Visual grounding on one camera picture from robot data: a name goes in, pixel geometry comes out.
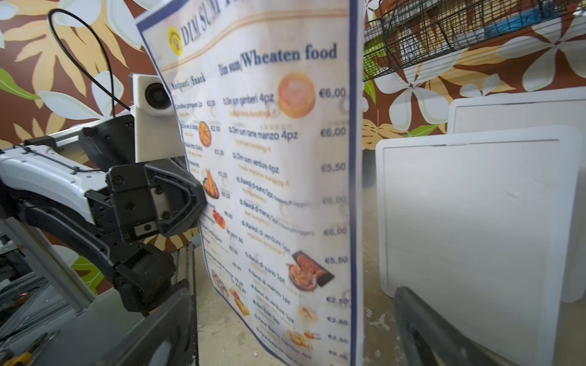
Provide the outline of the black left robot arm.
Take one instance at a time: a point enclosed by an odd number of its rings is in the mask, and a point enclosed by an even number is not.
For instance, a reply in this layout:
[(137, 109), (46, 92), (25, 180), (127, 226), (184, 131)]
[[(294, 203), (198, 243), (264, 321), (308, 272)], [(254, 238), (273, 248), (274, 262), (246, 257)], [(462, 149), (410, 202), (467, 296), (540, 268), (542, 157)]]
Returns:
[(146, 313), (176, 290), (172, 256), (146, 243), (197, 223), (203, 185), (177, 157), (134, 161), (135, 121), (125, 114), (82, 127), (92, 161), (62, 156), (45, 136), (1, 151), (1, 216), (50, 233), (88, 259), (119, 292), (125, 309)]

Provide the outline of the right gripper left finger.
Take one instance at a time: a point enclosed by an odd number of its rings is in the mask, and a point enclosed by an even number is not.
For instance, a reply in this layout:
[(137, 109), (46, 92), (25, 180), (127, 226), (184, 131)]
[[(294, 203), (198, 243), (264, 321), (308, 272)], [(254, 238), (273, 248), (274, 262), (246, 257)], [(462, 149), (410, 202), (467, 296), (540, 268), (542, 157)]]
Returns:
[(153, 314), (94, 365), (196, 365), (195, 302), (189, 283), (174, 292)]

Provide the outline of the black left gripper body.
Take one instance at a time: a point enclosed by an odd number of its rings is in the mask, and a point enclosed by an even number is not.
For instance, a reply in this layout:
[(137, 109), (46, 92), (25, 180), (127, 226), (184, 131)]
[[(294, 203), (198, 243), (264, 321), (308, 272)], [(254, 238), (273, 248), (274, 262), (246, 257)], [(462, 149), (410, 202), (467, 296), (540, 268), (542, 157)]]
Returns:
[(105, 187), (85, 193), (103, 244), (99, 268), (127, 310), (150, 312), (167, 298), (176, 266), (147, 238), (194, 227), (207, 204), (203, 185), (177, 158), (135, 162), (129, 114), (82, 128), (79, 144), (105, 172)]

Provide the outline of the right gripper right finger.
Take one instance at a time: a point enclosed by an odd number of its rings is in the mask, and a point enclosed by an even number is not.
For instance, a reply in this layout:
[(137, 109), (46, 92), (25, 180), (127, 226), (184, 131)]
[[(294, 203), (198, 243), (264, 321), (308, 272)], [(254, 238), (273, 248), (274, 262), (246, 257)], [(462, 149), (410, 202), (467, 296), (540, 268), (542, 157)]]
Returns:
[(395, 316), (410, 365), (496, 365), (408, 287), (395, 292)]

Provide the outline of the dim sum menu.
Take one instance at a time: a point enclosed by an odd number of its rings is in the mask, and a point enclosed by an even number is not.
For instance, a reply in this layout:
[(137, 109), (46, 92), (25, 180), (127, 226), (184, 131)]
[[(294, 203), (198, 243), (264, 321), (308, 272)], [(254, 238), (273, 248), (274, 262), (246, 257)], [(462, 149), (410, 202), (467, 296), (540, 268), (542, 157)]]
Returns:
[(288, 365), (363, 360), (359, 1), (162, 1), (137, 29), (179, 122), (215, 291)]

